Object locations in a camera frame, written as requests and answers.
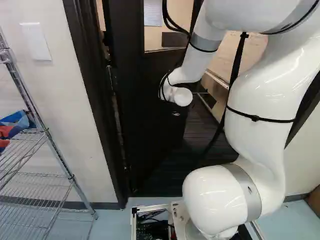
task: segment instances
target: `dark floor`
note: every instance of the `dark floor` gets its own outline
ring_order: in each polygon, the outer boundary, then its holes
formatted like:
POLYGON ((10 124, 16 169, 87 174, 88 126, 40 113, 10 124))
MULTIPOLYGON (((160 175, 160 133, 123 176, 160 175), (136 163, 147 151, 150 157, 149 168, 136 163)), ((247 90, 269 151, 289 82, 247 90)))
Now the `dark floor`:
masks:
POLYGON ((206 159, 200 158, 200 153, 215 134, 218 123, 199 98, 195 97, 193 101, 180 148, 161 162, 144 186, 135 192, 136 197, 180 197, 183 181, 192 170, 231 163, 238 157, 222 133, 206 159))

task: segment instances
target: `floor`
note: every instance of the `floor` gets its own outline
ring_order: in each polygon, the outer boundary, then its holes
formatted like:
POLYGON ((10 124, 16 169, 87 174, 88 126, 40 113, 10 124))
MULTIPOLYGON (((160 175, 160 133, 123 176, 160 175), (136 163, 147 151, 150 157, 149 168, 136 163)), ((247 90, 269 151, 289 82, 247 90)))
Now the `floor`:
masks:
POLYGON ((195 97, 192 103, 181 146, 160 163, 144 186, 135 193, 135 197, 180 197, 183 181, 191 171, 204 166, 231 163, 238 157, 224 133, 206 158, 200 157, 215 134, 218 122, 199 98, 195 97))
MULTIPOLYGON (((180 199, 135 197, 129 199, 125 210, 98 210, 99 219, 94 222, 90 240, 130 240, 131 207, 168 204, 180 199)), ((303 200, 284 203, 277 212, 257 222, 265 240, 318 240, 320 236, 320 219, 303 200)))

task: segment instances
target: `door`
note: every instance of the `door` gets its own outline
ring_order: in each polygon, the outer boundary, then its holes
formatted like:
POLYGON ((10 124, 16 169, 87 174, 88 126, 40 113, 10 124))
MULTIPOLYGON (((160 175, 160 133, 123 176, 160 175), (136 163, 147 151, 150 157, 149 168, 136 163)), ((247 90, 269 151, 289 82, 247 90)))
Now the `door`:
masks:
MULTIPOLYGON (((194 0, 169 0, 168 11, 174 21, 189 30, 200 2, 196 1, 194 8, 194 0)), ((185 49, 161 46, 162 32, 169 31, 164 24, 144 26, 143 0, 104 0, 103 11, 127 169, 136 190, 183 138, 188 107, 159 100, 158 87, 185 49)))

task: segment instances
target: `wall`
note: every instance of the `wall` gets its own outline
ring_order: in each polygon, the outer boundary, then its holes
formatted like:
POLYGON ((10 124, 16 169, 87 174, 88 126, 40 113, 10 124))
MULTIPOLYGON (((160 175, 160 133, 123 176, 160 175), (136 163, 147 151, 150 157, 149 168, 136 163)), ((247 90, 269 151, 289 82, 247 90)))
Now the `wall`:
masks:
MULTIPOLYGON (((192 10, 194 0, 168 0, 167 8, 170 17, 179 26, 190 30, 192 10)), ((153 51, 164 49, 162 44, 162 32, 172 32, 168 29, 162 20, 162 26, 145 26, 144 27, 144 50, 153 51)))
POLYGON ((284 150, 286 194, 305 194, 320 185, 320 104, 284 150))
POLYGON ((98 13, 98 20, 100 25, 100 30, 106 30, 106 23, 105 23, 105 15, 104 15, 104 8, 102 4, 102 0, 96 0, 96 11, 98 13))
MULTIPOLYGON (((1 0, 0 26, 45 124, 89 201, 117 202, 62 0, 1 0), (41 23, 52 61, 31 59, 21 22, 41 23)), ((3 66, 0 78, 1 91, 10 91, 0 96, 0 113, 5 115, 19 110, 23 103, 3 66)), ((26 168, 59 170, 48 146, 26 168)))
MULTIPOLYGON (((228 31, 219 46, 218 51, 212 58, 208 69, 221 77, 225 82, 230 82, 232 66, 235 60, 240 31, 228 31)), ((259 33, 249 33, 249 38, 245 40, 240 70, 243 73, 249 70, 262 57, 268 43, 268 36, 259 33)))

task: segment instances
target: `light blue floor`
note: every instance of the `light blue floor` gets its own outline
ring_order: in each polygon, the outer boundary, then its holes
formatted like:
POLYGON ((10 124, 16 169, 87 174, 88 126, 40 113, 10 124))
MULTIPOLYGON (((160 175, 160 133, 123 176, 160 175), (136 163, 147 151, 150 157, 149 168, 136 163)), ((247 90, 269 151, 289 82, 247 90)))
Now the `light blue floor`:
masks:
POLYGON ((99 219, 94 222, 90 240, 131 240, 131 208, 169 204, 180 197, 134 197, 129 198, 125 210, 97 210, 99 219))
POLYGON ((284 203, 257 223, 266 240, 320 240, 320 218, 304 200, 284 203))
MULTIPOLYGON (((130 198, 125 210, 98 210, 90 240, 130 240, 131 207, 169 204, 179 197, 130 198)), ((258 221, 265 240, 319 240, 320 219, 305 201, 284 203, 281 209, 258 221)))

